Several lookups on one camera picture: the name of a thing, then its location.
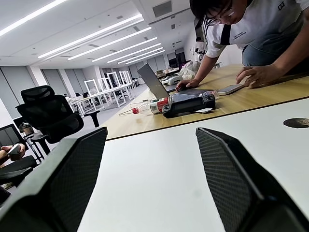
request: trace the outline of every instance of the white t-shirt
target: white t-shirt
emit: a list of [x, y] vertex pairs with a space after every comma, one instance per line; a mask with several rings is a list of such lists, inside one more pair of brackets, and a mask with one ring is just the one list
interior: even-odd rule
[[203, 51], [203, 53], [205, 53], [207, 50], [206, 44], [204, 42], [196, 42], [194, 47], [192, 48], [192, 55], [194, 56], [195, 61], [199, 61], [198, 53], [195, 52], [197, 48], [198, 51]]
[[253, 0], [238, 23], [208, 27], [206, 55], [218, 57], [230, 44], [244, 48], [266, 34], [293, 33], [303, 24], [301, 12], [308, 7], [309, 0]]

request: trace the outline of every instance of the man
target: man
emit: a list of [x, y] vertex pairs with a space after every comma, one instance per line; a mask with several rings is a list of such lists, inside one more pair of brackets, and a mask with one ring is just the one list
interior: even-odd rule
[[197, 87], [230, 44], [243, 48], [245, 67], [237, 84], [245, 80], [254, 88], [288, 72], [309, 71], [309, 0], [190, 0], [190, 5], [204, 21], [208, 50], [195, 79], [176, 89]]
[[206, 44], [202, 41], [202, 38], [197, 37], [196, 43], [192, 48], [192, 55], [194, 56], [195, 61], [201, 62], [205, 55], [206, 50], [207, 50]]
[[[8, 152], [10, 151], [10, 149], [12, 148], [12, 146], [3, 146], [0, 150], [0, 167], [2, 164], [4, 164], [8, 159], [11, 159], [11, 161], [16, 161], [16, 160], [20, 160], [26, 152], [26, 147], [23, 144], [19, 144], [20, 145], [20, 151], [19, 151], [19, 155], [14, 155], [12, 157], [10, 157], [8, 155]], [[6, 199], [10, 196], [10, 193], [8, 191], [6, 191], [4, 188], [2, 188], [0, 186], [0, 207], [1, 205], [6, 201]]]

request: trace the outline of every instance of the fluorescent light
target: fluorescent light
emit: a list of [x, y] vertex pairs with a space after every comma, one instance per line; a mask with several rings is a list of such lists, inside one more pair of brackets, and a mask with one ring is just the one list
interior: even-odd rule
[[104, 47], [110, 46], [110, 45], [112, 45], [112, 44], [114, 44], [114, 43], [117, 43], [117, 42], [120, 42], [120, 41], [122, 41], [122, 40], [126, 40], [126, 39], [128, 39], [128, 38], [131, 38], [131, 37], [133, 37], [133, 36], [142, 34], [142, 33], [144, 33], [145, 31], [148, 31], [148, 30], [150, 30], [150, 29], [151, 29], [151, 27], [145, 28], [145, 29], [140, 30], [140, 31], [138, 31], [138, 32], [135, 32], [135, 33], [133, 33], [133, 34], [127, 35], [127, 36], [125, 36], [125, 37], [122, 37], [122, 38], [120, 38], [120, 39], [118, 39], [118, 40], [114, 40], [114, 41], [111, 41], [111, 42], [109, 42], [109, 43], [106, 43], [106, 44], [104, 44], [104, 45], [102, 45], [102, 46], [100, 46], [100, 47], [96, 47], [96, 48], [93, 48], [93, 49], [88, 50], [88, 51], [86, 51], [86, 52], [82, 52], [82, 53], [80, 53], [80, 54], [78, 54], [78, 55], [75, 55], [75, 56], [73, 56], [73, 57], [71, 57], [71, 58], [68, 58], [68, 60], [76, 59], [76, 58], [78, 58], [78, 57], [84, 56], [84, 55], [89, 54], [89, 53], [91, 53], [91, 52], [98, 51], [98, 50], [100, 50], [100, 49], [102, 49], [102, 48], [104, 48]]
[[132, 56], [132, 55], [135, 55], [135, 54], [137, 54], [137, 53], [146, 51], [146, 50], [148, 50], [148, 49], [151, 49], [151, 48], [153, 48], [153, 47], [157, 47], [157, 46], [160, 46], [160, 45], [161, 45], [161, 43], [157, 43], [157, 44], [152, 45], [152, 46], [150, 46], [150, 47], [147, 47], [147, 48], [144, 48], [144, 49], [142, 49], [142, 50], [139, 50], [139, 51], [130, 53], [130, 54], [128, 54], [128, 55], [125, 55], [125, 56], [123, 56], [123, 57], [119, 57], [119, 58], [117, 58], [117, 59], [110, 60], [110, 61], [108, 61], [107, 63], [112, 63], [112, 62], [114, 62], [114, 61], [117, 61], [117, 60], [120, 60], [120, 59], [123, 59], [123, 58], [126, 58], [126, 57], [130, 57], [130, 56]]
[[100, 57], [100, 58], [98, 58], [98, 59], [95, 59], [95, 60], [93, 60], [92, 62], [96, 62], [96, 61], [98, 61], [98, 60], [101, 60], [101, 59], [104, 59], [104, 58], [107, 58], [107, 57], [111, 57], [111, 56], [113, 56], [113, 55], [116, 55], [116, 54], [119, 54], [119, 53], [121, 53], [121, 52], [127, 51], [127, 50], [129, 50], [129, 49], [131, 49], [131, 48], [134, 48], [134, 47], [137, 47], [137, 46], [140, 46], [140, 45], [149, 43], [149, 42], [151, 42], [151, 41], [156, 40], [157, 38], [158, 38], [158, 37], [154, 37], [154, 38], [152, 38], [152, 39], [149, 39], [149, 40], [146, 40], [146, 41], [144, 41], [144, 42], [138, 43], [138, 44], [136, 44], [136, 45], [133, 45], [133, 46], [124, 48], [124, 49], [122, 49], [122, 50], [120, 50], [120, 51], [118, 51], [118, 52], [110, 53], [110, 54], [108, 54], [108, 55], [106, 55], [106, 56], [103, 56], [103, 57]]
[[31, 19], [33, 19], [33, 18], [43, 14], [44, 12], [54, 8], [55, 6], [58, 6], [59, 4], [65, 2], [65, 1], [67, 1], [67, 0], [56, 0], [56, 1], [53, 1], [52, 3], [50, 3], [50, 4], [48, 4], [48, 5], [44, 6], [44, 7], [36, 10], [35, 12], [33, 12], [33, 13], [31, 13], [31, 14], [25, 16], [25, 17], [23, 17], [22, 19], [19, 19], [18, 21], [14, 22], [13, 24], [9, 25], [8, 27], [0, 30], [0, 36], [8, 33], [9, 31], [19, 27], [20, 25], [28, 22], [29, 20], [31, 20]]
[[128, 62], [128, 63], [126, 63], [126, 64], [134, 63], [134, 62], [136, 62], [136, 61], [139, 61], [139, 60], [142, 60], [142, 59], [145, 59], [145, 58], [148, 58], [148, 57], [152, 57], [152, 56], [157, 55], [157, 54], [160, 54], [160, 53], [162, 53], [162, 52], [165, 52], [165, 50], [163, 50], [163, 51], [161, 51], [161, 52], [153, 53], [153, 54], [151, 54], [151, 55], [149, 55], [149, 56], [146, 56], [146, 57], [143, 57], [143, 58], [140, 58], [140, 59], [136, 59], [136, 60], [131, 61], [131, 62]]
[[58, 52], [58, 51], [61, 51], [61, 50], [65, 49], [65, 48], [71, 47], [71, 46], [73, 46], [73, 45], [75, 45], [75, 44], [78, 44], [78, 43], [80, 43], [80, 42], [83, 42], [83, 41], [85, 41], [85, 40], [91, 39], [91, 38], [93, 38], [93, 37], [95, 37], [95, 36], [97, 36], [97, 35], [100, 35], [100, 34], [106, 32], [106, 31], [109, 31], [109, 30], [111, 30], [111, 29], [113, 29], [113, 28], [116, 28], [116, 27], [118, 27], [118, 26], [120, 26], [120, 25], [123, 25], [123, 24], [125, 24], [125, 23], [127, 23], [127, 22], [130, 22], [130, 21], [132, 21], [132, 20], [134, 20], [134, 19], [137, 19], [137, 18], [140, 18], [140, 17], [142, 17], [142, 15], [141, 15], [141, 14], [138, 14], [138, 15], [136, 15], [136, 16], [133, 16], [133, 17], [131, 17], [131, 18], [128, 18], [128, 19], [126, 19], [126, 20], [123, 20], [123, 21], [121, 21], [121, 22], [119, 22], [119, 23], [113, 24], [113, 25], [111, 25], [111, 26], [109, 26], [109, 27], [107, 27], [107, 28], [103, 28], [102, 30], [96, 31], [96, 32], [94, 32], [94, 33], [92, 33], [92, 34], [90, 34], [90, 35], [87, 35], [87, 36], [82, 37], [82, 38], [80, 38], [80, 39], [78, 39], [78, 40], [75, 40], [75, 41], [73, 41], [73, 42], [71, 42], [71, 43], [68, 43], [68, 44], [63, 45], [63, 46], [61, 46], [61, 47], [59, 47], [59, 48], [56, 48], [56, 49], [54, 49], [54, 50], [52, 50], [52, 51], [50, 51], [50, 52], [44, 53], [43, 55], [38, 56], [38, 58], [39, 58], [39, 59], [44, 58], [44, 57], [46, 57], [46, 56], [48, 56], [48, 55], [51, 55], [51, 54], [56, 53], [56, 52]]
[[122, 64], [122, 63], [124, 63], [124, 62], [130, 61], [130, 60], [133, 60], [133, 59], [136, 59], [136, 58], [138, 58], [138, 57], [142, 57], [142, 56], [148, 55], [148, 54], [150, 54], [150, 53], [159, 51], [159, 50], [161, 50], [161, 49], [163, 49], [163, 47], [160, 47], [160, 48], [157, 48], [157, 49], [152, 50], [152, 51], [150, 51], [150, 52], [146, 52], [146, 53], [141, 54], [141, 55], [138, 55], [138, 56], [136, 56], [136, 57], [132, 57], [132, 58], [130, 58], [130, 59], [126, 59], [126, 60], [124, 60], [124, 61], [118, 62], [118, 64]]

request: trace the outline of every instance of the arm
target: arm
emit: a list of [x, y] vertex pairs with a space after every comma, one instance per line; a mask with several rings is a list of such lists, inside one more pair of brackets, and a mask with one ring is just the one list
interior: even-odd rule
[[237, 84], [246, 77], [245, 86], [252, 88], [273, 82], [309, 57], [309, 8], [303, 12], [305, 25], [289, 48], [271, 65], [244, 67], [236, 77]]
[[213, 69], [218, 59], [219, 57], [210, 58], [208, 56], [204, 56], [194, 80], [200, 83]]
[[274, 65], [284, 74], [309, 56], [309, 8], [304, 10], [305, 26], [295, 38], [290, 47], [274, 62]]
[[208, 56], [204, 56], [201, 66], [197, 71], [197, 75], [193, 80], [185, 80], [181, 81], [177, 84], [176, 90], [179, 90], [181, 87], [186, 86], [187, 88], [195, 88], [198, 87], [199, 83], [209, 74], [214, 65], [216, 64], [219, 57], [210, 58]]
[[9, 159], [8, 154], [4, 150], [0, 150], [0, 166]]

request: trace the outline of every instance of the hand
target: hand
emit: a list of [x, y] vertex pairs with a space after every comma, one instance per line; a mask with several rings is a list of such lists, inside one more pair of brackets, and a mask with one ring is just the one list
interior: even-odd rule
[[244, 67], [236, 77], [236, 84], [239, 84], [247, 77], [244, 83], [245, 86], [256, 88], [260, 85], [278, 80], [283, 75], [284, 73], [281, 69], [274, 64], [267, 66]]
[[[19, 144], [19, 145], [20, 145], [19, 154], [12, 155], [12, 156], [9, 155], [9, 158], [11, 159], [11, 161], [20, 160], [25, 155], [25, 153], [26, 153], [25, 145], [23, 145], [23, 144]], [[1, 147], [1, 149], [7, 153], [11, 150], [12, 147], [13, 146], [3, 146], [3, 147]]]
[[187, 88], [195, 88], [198, 87], [199, 85], [199, 81], [197, 81], [196, 79], [193, 80], [185, 80], [185, 81], [181, 81], [177, 84], [175, 90], [178, 90], [181, 88], [181, 86], [186, 86]]

